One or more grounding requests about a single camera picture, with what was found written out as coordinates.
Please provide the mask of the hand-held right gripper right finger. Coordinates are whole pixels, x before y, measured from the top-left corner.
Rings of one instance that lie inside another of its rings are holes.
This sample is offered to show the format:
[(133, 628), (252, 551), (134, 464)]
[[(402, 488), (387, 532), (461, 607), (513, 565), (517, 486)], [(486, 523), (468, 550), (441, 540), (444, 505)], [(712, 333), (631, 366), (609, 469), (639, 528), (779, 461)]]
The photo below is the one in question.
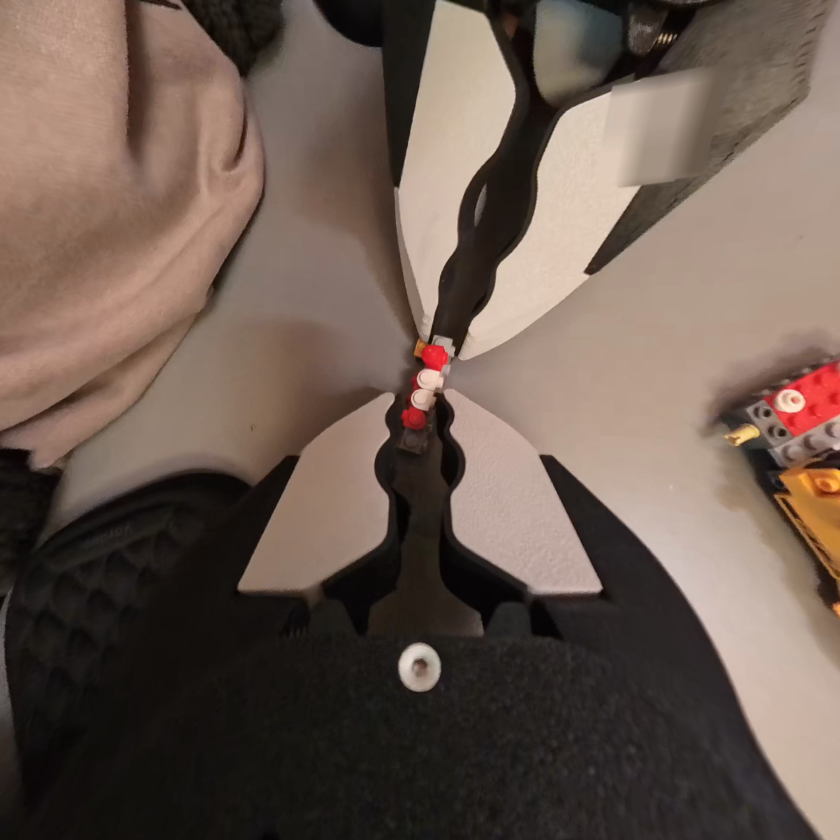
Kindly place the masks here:
[(437, 403), (446, 484), (439, 569), (478, 634), (530, 634), (550, 608), (598, 606), (602, 580), (538, 450), (450, 389)]

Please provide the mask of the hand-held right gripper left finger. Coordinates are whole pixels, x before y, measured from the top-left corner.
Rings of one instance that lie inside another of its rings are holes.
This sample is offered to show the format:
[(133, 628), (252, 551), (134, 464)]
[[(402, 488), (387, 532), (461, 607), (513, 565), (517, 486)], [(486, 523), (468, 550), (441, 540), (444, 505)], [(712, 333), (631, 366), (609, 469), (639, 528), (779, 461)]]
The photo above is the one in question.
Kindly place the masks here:
[(402, 567), (403, 497), (394, 489), (396, 395), (383, 392), (300, 453), (237, 592), (340, 603), (365, 634)]

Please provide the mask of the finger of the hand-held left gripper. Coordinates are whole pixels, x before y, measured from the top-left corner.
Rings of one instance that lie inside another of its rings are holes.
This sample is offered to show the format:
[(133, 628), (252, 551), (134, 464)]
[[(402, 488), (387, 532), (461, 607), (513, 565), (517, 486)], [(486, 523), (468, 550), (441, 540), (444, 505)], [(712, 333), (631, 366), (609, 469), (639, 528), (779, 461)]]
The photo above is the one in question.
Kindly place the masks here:
[(523, 85), (511, 36), (485, 3), (394, 2), (395, 229), (422, 339), (468, 186), (497, 152)]
[(535, 167), (528, 225), (500, 261), (488, 303), (459, 357), (474, 359), (517, 336), (588, 278), (586, 270), (640, 189), (619, 176), (613, 89), (560, 115)]

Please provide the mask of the small grey lego strip assembly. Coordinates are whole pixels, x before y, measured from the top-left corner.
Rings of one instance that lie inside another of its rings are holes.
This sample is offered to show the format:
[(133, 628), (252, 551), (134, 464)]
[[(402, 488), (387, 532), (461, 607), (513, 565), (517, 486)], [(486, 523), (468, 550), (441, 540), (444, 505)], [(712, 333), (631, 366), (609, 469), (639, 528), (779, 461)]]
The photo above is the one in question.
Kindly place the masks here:
[[(421, 351), (428, 344), (440, 344), (447, 349), (449, 365), (443, 371), (424, 368)], [(419, 366), (409, 382), (407, 395), (402, 399), (397, 447), (410, 455), (420, 456), (427, 452), (436, 430), (437, 403), (444, 393), (452, 368), (455, 345), (451, 338), (435, 334), (429, 341), (417, 340), (413, 357)]]

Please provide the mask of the yellow and black lego car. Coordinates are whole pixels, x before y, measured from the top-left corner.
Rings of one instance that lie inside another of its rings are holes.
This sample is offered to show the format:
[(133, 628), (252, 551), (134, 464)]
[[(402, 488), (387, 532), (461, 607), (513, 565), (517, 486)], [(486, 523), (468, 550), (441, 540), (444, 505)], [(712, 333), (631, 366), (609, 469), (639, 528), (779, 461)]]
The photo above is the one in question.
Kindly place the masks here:
[(839, 614), (839, 359), (829, 356), (719, 416), (763, 494), (812, 557), (816, 591)]

